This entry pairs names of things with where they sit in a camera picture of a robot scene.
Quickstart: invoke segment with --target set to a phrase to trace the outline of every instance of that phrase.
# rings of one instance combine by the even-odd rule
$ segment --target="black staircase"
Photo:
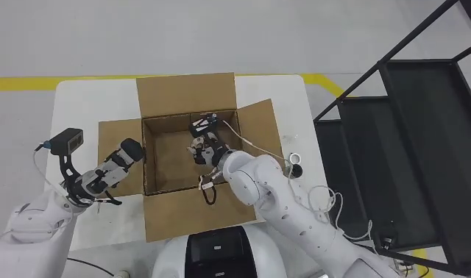
[[[471,91],[458,61],[391,60],[457,1],[447,0],[315,119],[339,226],[380,254],[471,274]],[[347,97],[379,71],[388,96]],[[338,107],[339,120],[322,120]],[[442,246],[447,263],[398,252]]]

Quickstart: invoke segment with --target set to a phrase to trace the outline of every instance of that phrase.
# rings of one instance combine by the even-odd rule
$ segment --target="white cable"
[[[38,152],[38,151],[34,150],[33,153],[32,153],[32,161],[35,164],[36,171],[41,175],[43,180],[47,184],[49,184],[49,186],[51,186],[52,190],[54,190],[55,193],[57,193],[58,196],[61,196],[61,197],[64,198],[65,202],[69,205],[71,217],[67,221],[64,221],[64,223],[61,226],[59,226],[58,228],[52,228],[50,230],[13,230],[12,229],[12,230],[10,230],[10,232],[20,232],[20,233],[50,233],[50,232],[55,232],[57,230],[60,230],[62,228],[67,227],[67,225],[69,225],[72,222],[72,219],[74,218],[74,211],[72,210],[73,204],[63,195],[62,191],[57,189],[53,184],[50,183],[50,181],[48,181],[48,179],[46,178],[46,175],[44,175],[43,172],[39,169],[38,164],[36,163],[36,156],[35,156],[36,152]]]
[[[324,213],[324,214],[327,216],[327,219],[328,219],[328,213],[330,212],[330,210],[332,210],[332,208],[334,207],[334,205],[335,205],[335,203],[336,203],[336,200],[337,200],[336,196],[337,196],[337,195],[340,195],[340,208],[339,208],[339,212],[337,213],[336,222],[335,222],[335,228],[336,228],[337,230],[339,230],[346,238],[349,238],[349,239],[351,239],[351,240],[361,240],[361,239],[363,239],[363,238],[365,238],[365,237],[367,236],[367,237],[369,238],[369,240],[372,241],[372,238],[371,238],[371,230],[372,230],[372,228],[373,228],[373,221],[372,221],[372,220],[368,220],[368,227],[367,227],[366,233],[365,233],[364,235],[360,236],[360,237],[350,237],[349,235],[345,234],[345,231],[344,231],[342,228],[339,227],[338,222],[339,222],[339,218],[340,218],[340,213],[341,213],[341,210],[342,210],[342,208],[343,208],[343,206],[344,206],[344,197],[342,196],[341,193],[333,191],[332,188],[329,188],[329,187],[326,186],[326,185],[316,185],[316,186],[312,187],[312,188],[309,190],[309,192],[308,192],[308,203],[309,203],[309,207],[306,207],[304,204],[302,204],[302,202],[299,202],[299,201],[298,201],[299,196],[296,196],[296,194],[294,193],[293,187],[291,186],[291,173],[292,173],[292,171],[293,171],[293,165],[292,165],[292,163],[291,163],[289,160],[287,160],[287,159],[285,159],[285,158],[283,158],[283,157],[280,157],[279,155],[276,155],[276,154],[274,154],[274,153],[272,153],[272,152],[269,152],[269,151],[267,151],[267,150],[265,150],[265,149],[261,149],[260,147],[255,146],[252,142],[250,142],[250,141],[248,141],[247,139],[245,139],[245,138],[243,138],[242,136],[240,136],[240,135],[229,125],[229,123],[227,123],[227,122],[224,121],[224,120],[222,120],[222,121],[229,127],[229,129],[230,129],[237,137],[239,137],[240,139],[242,139],[243,142],[245,142],[245,143],[247,143],[247,144],[249,144],[249,145],[255,147],[255,148],[258,149],[258,150],[261,150],[262,152],[265,152],[265,153],[267,153],[267,154],[270,154],[270,155],[272,155],[272,156],[274,156],[274,157],[277,157],[277,158],[279,158],[279,159],[281,159],[281,160],[285,160],[286,162],[288,162],[288,163],[290,164],[290,169],[289,169],[289,173],[288,173],[288,183],[289,183],[289,187],[291,188],[291,192],[293,193],[293,197],[294,197],[294,200],[296,201],[296,203],[298,203],[299,205],[301,205],[301,206],[304,207],[305,209],[310,210],[312,213]],[[329,193],[332,193],[332,196],[329,197],[329,204],[327,204],[327,207],[326,207],[325,209],[320,209],[320,208],[319,208],[318,210],[315,210],[315,209],[313,208],[312,204],[311,204],[311,193],[312,193],[312,191],[314,191],[314,189],[316,189],[316,188],[327,188],[327,189],[329,190]]]
[[[249,144],[249,145],[255,147],[256,149],[258,149],[258,150],[260,150],[260,151],[262,151],[262,152],[265,152],[265,153],[267,153],[267,154],[270,154],[270,155],[272,155],[273,157],[277,157],[277,158],[279,158],[280,160],[285,160],[286,162],[290,163],[290,161],[287,160],[287,159],[284,158],[284,157],[281,157],[281,156],[276,155],[276,154],[274,154],[274,153],[272,153],[272,152],[269,152],[268,150],[261,149],[260,147],[255,146],[252,142],[250,142],[250,141],[248,141],[247,139],[245,139],[245,138],[243,138],[242,136],[240,136],[240,135],[229,125],[229,123],[227,123],[227,122],[224,121],[224,120],[222,120],[222,121],[229,127],[229,129],[230,129],[237,137],[239,137],[240,139],[242,139],[243,142],[245,142],[245,143],[247,143],[247,144]]]

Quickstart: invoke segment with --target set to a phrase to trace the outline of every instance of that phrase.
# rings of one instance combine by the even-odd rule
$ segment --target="box flap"
[[[283,157],[271,99],[242,107],[237,110],[237,116],[242,137],[262,149]],[[242,146],[245,152],[254,157],[265,154],[245,142],[242,143]],[[282,168],[285,167],[284,160],[278,158],[276,160]]]
[[[144,197],[146,241],[204,232],[254,221],[253,207],[242,204],[229,184],[216,185],[217,199],[207,205],[198,189]]]
[[[142,118],[237,108],[234,73],[136,79]]]
[[[101,121],[98,124],[98,164],[114,152],[126,138],[132,138],[142,145],[142,125],[139,118],[122,121]],[[112,196],[142,194],[143,161],[135,163],[130,173],[116,188],[109,191]]]

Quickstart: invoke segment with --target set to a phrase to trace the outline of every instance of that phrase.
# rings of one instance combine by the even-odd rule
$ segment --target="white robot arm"
[[[127,138],[102,164],[81,175],[71,164],[71,153],[82,143],[82,130],[69,128],[36,149],[45,147],[60,157],[65,179],[61,186],[67,197],[51,186],[33,202],[14,209],[0,235],[2,277],[61,277],[77,216],[94,202],[120,204],[107,190],[122,181],[131,165],[143,157],[141,145]],[[110,199],[96,199],[101,193]]]
[[[273,157],[253,157],[246,152],[229,149],[217,135],[219,122],[230,128],[216,115],[209,115],[190,126],[195,140],[189,149],[195,163],[216,167],[212,175],[222,172],[241,202],[254,205],[269,224],[317,261],[329,277],[399,277],[376,254],[349,242],[323,213],[316,214],[309,210],[303,204],[307,202],[308,193],[299,185],[291,185]],[[203,160],[201,157],[206,154],[210,158]]]

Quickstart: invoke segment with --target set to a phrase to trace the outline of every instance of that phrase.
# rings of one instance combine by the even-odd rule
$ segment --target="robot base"
[[[228,227],[170,240],[152,278],[286,278],[275,242],[253,225]]]

